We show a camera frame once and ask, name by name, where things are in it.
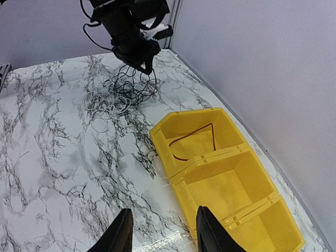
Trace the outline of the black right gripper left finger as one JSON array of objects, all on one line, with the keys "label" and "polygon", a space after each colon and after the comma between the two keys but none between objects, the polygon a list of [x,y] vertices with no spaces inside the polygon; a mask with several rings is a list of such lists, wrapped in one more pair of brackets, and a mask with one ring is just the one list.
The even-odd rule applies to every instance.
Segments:
[{"label": "black right gripper left finger", "polygon": [[88,252],[132,251],[133,215],[129,208],[123,208],[99,240]]}]

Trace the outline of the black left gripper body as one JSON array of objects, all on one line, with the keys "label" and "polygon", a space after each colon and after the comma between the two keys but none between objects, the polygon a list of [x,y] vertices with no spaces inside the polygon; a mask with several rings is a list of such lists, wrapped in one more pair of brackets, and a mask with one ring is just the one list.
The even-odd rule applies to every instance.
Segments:
[{"label": "black left gripper body", "polygon": [[121,61],[124,59],[144,60],[146,55],[157,55],[161,49],[155,40],[145,40],[140,32],[124,40],[119,40],[117,36],[111,39],[112,52]]}]

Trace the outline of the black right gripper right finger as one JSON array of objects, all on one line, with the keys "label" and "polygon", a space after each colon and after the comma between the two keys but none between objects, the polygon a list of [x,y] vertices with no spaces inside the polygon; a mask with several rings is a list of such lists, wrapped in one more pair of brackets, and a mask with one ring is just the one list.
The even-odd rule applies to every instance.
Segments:
[{"label": "black right gripper right finger", "polygon": [[198,251],[245,251],[206,206],[200,206],[197,210],[196,232]]}]

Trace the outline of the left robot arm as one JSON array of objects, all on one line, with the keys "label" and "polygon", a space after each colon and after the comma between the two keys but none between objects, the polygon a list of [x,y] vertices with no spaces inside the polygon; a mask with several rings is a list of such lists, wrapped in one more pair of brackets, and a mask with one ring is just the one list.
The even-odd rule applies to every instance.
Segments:
[{"label": "left robot arm", "polygon": [[167,1],[91,1],[93,12],[85,11],[83,1],[80,6],[90,19],[82,27],[88,35],[87,27],[103,26],[111,37],[108,50],[128,66],[150,75],[153,71],[153,59],[160,51],[159,40],[171,37],[173,27],[162,23],[170,13]]}]

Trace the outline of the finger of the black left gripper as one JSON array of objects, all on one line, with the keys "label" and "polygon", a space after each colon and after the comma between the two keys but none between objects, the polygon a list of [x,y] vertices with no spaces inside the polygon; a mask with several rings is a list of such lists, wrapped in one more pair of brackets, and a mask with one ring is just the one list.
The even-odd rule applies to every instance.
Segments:
[{"label": "finger of the black left gripper", "polygon": [[145,70],[144,73],[150,75],[153,70],[153,55],[146,55],[144,58]]},{"label": "finger of the black left gripper", "polygon": [[144,60],[142,60],[142,59],[140,59],[140,60],[124,59],[123,62],[125,64],[131,66],[132,68],[144,73],[144,70],[145,70]]}]

